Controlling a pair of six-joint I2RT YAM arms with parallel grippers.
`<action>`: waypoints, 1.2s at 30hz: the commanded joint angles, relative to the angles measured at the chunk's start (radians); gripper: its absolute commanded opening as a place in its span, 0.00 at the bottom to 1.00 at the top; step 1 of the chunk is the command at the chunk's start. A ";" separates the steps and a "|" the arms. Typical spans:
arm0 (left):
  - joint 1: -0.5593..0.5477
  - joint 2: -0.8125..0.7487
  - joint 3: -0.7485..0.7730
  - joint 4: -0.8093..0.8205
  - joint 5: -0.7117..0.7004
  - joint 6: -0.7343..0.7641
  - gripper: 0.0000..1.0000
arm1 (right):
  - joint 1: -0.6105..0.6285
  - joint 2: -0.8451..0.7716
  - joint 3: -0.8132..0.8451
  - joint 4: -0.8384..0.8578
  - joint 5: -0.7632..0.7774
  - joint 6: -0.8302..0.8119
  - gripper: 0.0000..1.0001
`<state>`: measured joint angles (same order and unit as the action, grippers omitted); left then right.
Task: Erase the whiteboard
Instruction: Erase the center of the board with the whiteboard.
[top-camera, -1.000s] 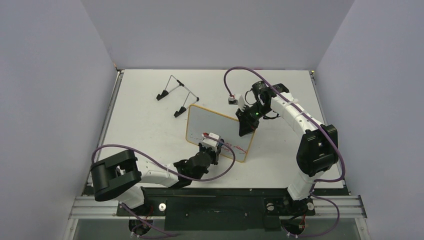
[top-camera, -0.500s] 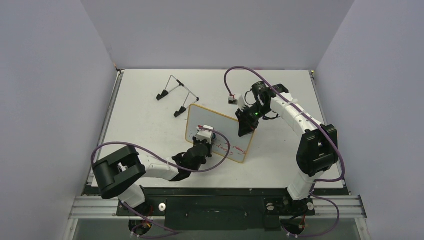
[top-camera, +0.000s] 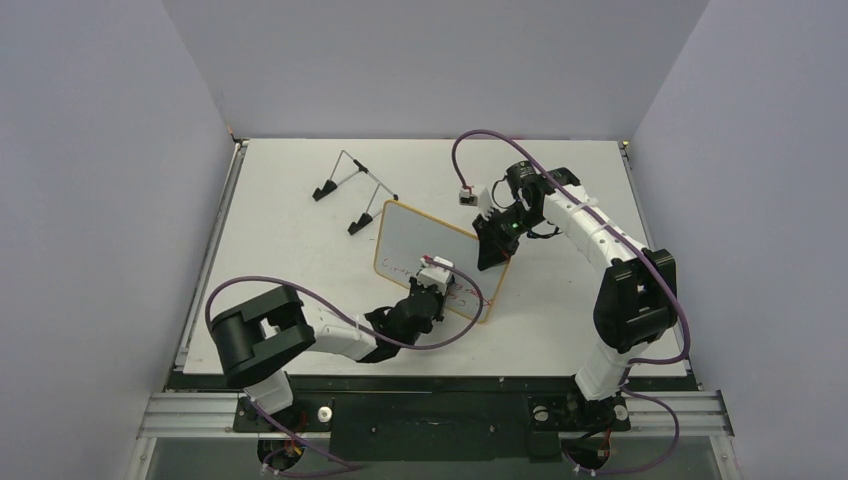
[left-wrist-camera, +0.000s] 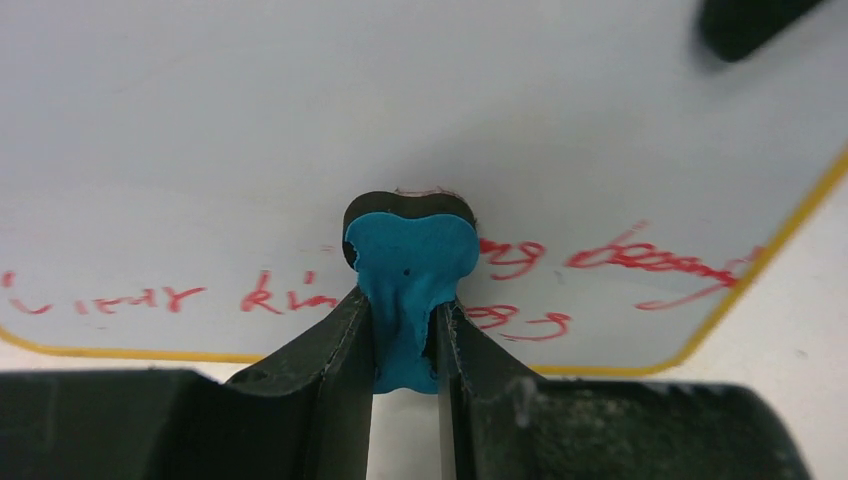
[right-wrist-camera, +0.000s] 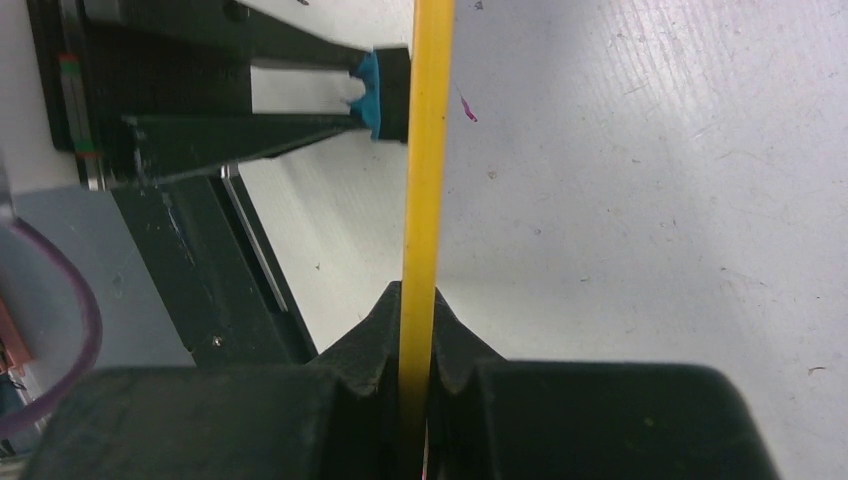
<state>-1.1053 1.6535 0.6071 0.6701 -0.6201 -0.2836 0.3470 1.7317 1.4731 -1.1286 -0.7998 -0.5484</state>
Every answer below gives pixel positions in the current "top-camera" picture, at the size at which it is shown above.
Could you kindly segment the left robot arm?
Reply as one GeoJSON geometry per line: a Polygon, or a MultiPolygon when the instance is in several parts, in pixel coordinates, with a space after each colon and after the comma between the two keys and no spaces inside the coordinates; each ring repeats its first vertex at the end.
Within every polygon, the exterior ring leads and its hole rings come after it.
{"type": "Polygon", "coordinates": [[[244,391],[272,429],[291,427],[298,402],[285,366],[304,352],[338,355],[374,364],[414,348],[444,318],[452,274],[417,274],[406,298],[350,321],[327,309],[305,306],[292,286],[278,286],[217,315],[207,329],[227,387],[244,391]]]}

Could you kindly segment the yellow framed whiteboard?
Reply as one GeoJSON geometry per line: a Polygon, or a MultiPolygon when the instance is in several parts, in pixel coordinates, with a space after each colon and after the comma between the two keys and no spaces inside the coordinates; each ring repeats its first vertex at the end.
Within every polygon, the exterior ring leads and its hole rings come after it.
{"type": "Polygon", "coordinates": [[[446,297],[446,308],[468,320],[483,309],[478,321],[484,323],[495,304],[508,272],[507,263],[481,271],[477,268],[479,241],[465,230],[396,200],[383,204],[373,261],[375,273],[399,286],[422,268],[424,256],[453,263],[464,276],[480,287],[477,292],[463,276],[455,276],[446,297]]]}

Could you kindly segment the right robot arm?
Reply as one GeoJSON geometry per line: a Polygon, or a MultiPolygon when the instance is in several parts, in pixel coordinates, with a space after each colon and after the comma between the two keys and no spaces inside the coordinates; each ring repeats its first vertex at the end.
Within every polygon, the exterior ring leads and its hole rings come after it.
{"type": "Polygon", "coordinates": [[[549,223],[601,276],[592,314],[598,340],[574,376],[579,390],[563,402],[566,418],[588,427],[603,415],[603,400],[619,391],[632,359],[677,322],[668,298],[676,288],[673,256],[631,240],[565,167],[540,174],[522,161],[510,166],[504,179],[513,197],[504,209],[489,188],[460,191],[461,203],[478,209],[472,222],[478,270],[506,263],[522,236],[549,223]]]}

